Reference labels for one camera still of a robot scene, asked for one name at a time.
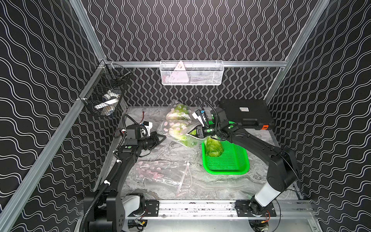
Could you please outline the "green plastic basket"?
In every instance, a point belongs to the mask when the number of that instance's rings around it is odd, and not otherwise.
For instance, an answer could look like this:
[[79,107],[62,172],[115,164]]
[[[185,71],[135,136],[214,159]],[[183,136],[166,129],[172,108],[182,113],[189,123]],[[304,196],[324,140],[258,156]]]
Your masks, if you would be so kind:
[[204,169],[213,175],[244,175],[250,170],[250,163],[246,149],[221,141],[224,152],[220,157],[209,157],[205,154],[202,144],[202,158]]

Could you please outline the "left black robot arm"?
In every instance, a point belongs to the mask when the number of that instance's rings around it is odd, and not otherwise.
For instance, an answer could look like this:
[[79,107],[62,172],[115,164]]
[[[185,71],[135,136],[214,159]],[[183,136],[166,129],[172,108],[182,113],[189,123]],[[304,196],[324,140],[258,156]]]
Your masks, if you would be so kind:
[[122,200],[121,191],[134,164],[143,157],[142,151],[152,151],[167,137],[155,131],[149,132],[144,124],[136,122],[128,114],[124,114],[122,119],[129,119],[132,124],[123,124],[123,140],[114,151],[116,162],[106,179],[96,191],[84,198],[80,232],[120,232],[127,216],[145,211],[144,198],[140,194]]

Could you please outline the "zip-top bag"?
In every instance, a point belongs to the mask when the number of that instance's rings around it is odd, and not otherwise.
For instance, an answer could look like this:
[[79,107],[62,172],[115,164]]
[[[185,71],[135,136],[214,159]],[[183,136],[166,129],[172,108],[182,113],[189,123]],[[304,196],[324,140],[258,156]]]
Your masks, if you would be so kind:
[[171,187],[177,197],[189,192],[193,185],[188,161],[140,161],[134,170],[136,180],[153,186]]

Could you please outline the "bagged chinese cabbage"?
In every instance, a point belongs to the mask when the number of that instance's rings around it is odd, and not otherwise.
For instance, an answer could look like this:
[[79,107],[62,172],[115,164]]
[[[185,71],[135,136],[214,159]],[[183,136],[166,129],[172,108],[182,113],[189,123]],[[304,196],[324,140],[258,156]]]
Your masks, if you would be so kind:
[[192,114],[199,109],[199,107],[188,106],[178,100],[172,100],[168,107],[169,112],[166,115],[166,119],[192,121],[194,120]]
[[192,148],[200,144],[200,139],[190,134],[197,126],[198,123],[193,121],[167,120],[160,124],[157,132],[176,143]]

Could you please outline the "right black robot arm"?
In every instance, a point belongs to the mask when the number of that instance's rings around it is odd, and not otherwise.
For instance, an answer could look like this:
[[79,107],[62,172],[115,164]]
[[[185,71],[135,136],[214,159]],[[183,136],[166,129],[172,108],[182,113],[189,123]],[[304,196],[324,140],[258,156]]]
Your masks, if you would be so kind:
[[195,128],[195,138],[216,136],[217,140],[244,148],[268,165],[266,183],[247,206],[248,212],[254,216],[264,214],[267,207],[299,178],[293,150],[273,146],[247,131],[271,130],[275,127],[266,102],[258,99],[223,99],[218,107],[213,107],[204,97],[195,97],[200,105],[192,114],[200,122]]

